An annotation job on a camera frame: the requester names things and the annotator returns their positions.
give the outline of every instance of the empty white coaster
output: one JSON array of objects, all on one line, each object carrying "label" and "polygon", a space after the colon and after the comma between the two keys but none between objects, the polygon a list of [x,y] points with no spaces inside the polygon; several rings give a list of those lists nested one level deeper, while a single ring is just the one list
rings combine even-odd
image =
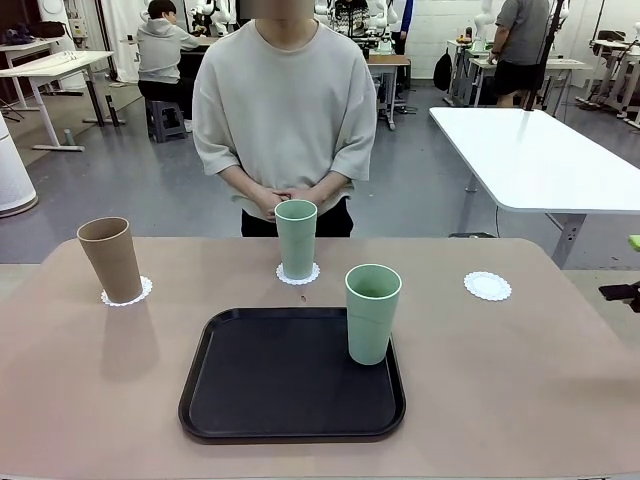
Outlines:
[{"label": "empty white coaster", "polygon": [[464,286],[476,297],[492,302],[506,300],[511,295],[511,285],[495,273],[472,272],[464,277]]},{"label": "empty white coaster", "polygon": [[149,293],[151,292],[151,289],[153,288],[153,282],[149,280],[147,277],[143,277],[142,275],[140,275],[140,282],[142,283],[142,293],[138,297],[131,300],[130,302],[114,303],[111,300],[109,300],[109,297],[107,296],[107,292],[105,292],[104,290],[102,291],[100,298],[106,305],[109,305],[110,307],[126,307],[127,305],[131,305],[132,303],[139,302],[140,300],[145,298],[147,295],[149,295]]},{"label": "empty white coaster", "polygon": [[284,267],[282,266],[282,264],[278,265],[278,268],[276,268],[276,277],[278,277],[281,281],[288,285],[305,285],[307,283],[313,282],[316,278],[318,278],[318,275],[320,275],[320,267],[318,267],[317,263],[313,264],[311,275],[309,275],[307,278],[303,278],[302,280],[293,280],[285,276]]}]

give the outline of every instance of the brown cup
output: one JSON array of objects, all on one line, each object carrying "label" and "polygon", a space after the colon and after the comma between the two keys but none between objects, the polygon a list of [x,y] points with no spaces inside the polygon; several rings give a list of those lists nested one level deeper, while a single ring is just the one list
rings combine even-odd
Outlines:
[{"label": "brown cup", "polygon": [[81,226],[77,235],[109,300],[126,303],[140,296],[140,271],[126,219],[99,218]]}]

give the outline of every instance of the neck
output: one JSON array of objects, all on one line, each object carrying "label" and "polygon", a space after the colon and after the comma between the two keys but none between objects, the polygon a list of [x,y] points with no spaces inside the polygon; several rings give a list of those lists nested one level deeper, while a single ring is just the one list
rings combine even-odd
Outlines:
[{"label": "neck", "polygon": [[271,46],[282,50],[296,50],[311,41],[318,24],[311,18],[276,20],[259,18],[256,29]]}]

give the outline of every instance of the green object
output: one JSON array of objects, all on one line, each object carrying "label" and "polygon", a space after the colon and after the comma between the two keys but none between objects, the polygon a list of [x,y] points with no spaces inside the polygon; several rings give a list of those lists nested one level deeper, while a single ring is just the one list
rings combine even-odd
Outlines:
[{"label": "green object", "polygon": [[402,279],[384,265],[360,265],[347,273],[349,355],[362,365],[380,363],[387,353]]},{"label": "green object", "polygon": [[640,252],[640,235],[629,235],[629,244],[636,252]]},{"label": "green object", "polygon": [[311,275],[317,218],[318,207],[306,200],[286,200],[276,206],[282,268],[291,280],[302,280]]}]

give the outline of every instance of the cup rim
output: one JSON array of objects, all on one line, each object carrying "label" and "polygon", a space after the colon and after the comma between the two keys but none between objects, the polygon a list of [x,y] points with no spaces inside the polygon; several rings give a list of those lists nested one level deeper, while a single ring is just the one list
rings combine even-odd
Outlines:
[{"label": "cup rim", "polygon": [[[299,203],[308,203],[309,205],[313,206],[313,213],[311,215],[308,215],[304,218],[289,218],[289,217],[285,217],[284,215],[280,215],[278,213],[278,207],[284,203],[287,202],[299,202]],[[289,200],[285,200],[284,202],[280,202],[278,205],[276,205],[276,208],[274,209],[274,213],[276,214],[276,217],[281,218],[282,220],[286,220],[287,222],[302,222],[304,220],[309,220],[310,218],[313,218],[313,216],[318,214],[318,206],[313,203],[310,202],[309,200],[303,200],[301,198],[291,198]]]},{"label": "cup rim", "polygon": [[[80,235],[80,230],[82,230],[83,228],[91,225],[92,223],[101,222],[103,220],[123,220],[124,223],[125,223],[125,227],[122,229],[122,231],[120,233],[116,233],[115,235],[112,235],[110,237],[100,238],[100,239],[97,239],[97,240],[93,240],[93,239],[90,239],[90,238],[85,238],[85,237]],[[127,220],[126,218],[123,218],[123,217],[101,217],[101,218],[95,218],[93,220],[88,221],[84,225],[81,225],[80,227],[78,227],[78,230],[76,232],[76,237],[78,237],[79,240],[82,240],[83,242],[88,242],[88,243],[104,242],[106,240],[112,240],[114,238],[119,237],[120,235],[123,235],[127,230],[129,230],[129,226],[130,226],[129,225],[129,220]]]},{"label": "cup rim", "polygon": [[[353,290],[351,288],[351,286],[349,286],[349,282],[347,281],[347,279],[349,278],[349,275],[351,274],[351,272],[353,272],[354,270],[356,270],[356,269],[358,269],[360,267],[381,267],[381,268],[384,268],[386,270],[389,270],[391,273],[393,273],[398,278],[398,281],[400,282],[400,284],[398,285],[397,290],[395,292],[387,295],[386,297],[367,297],[366,295],[362,295],[362,294],[356,292],[355,290]],[[402,277],[393,268],[387,267],[386,265],[381,265],[379,263],[363,263],[362,265],[356,265],[355,267],[353,267],[351,270],[349,270],[347,272],[347,274],[344,276],[344,284],[347,286],[347,289],[349,289],[349,291],[351,293],[353,293],[356,297],[364,298],[365,300],[388,300],[389,298],[392,298],[392,297],[396,296],[398,294],[398,292],[400,292],[400,290],[402,290]]]}]

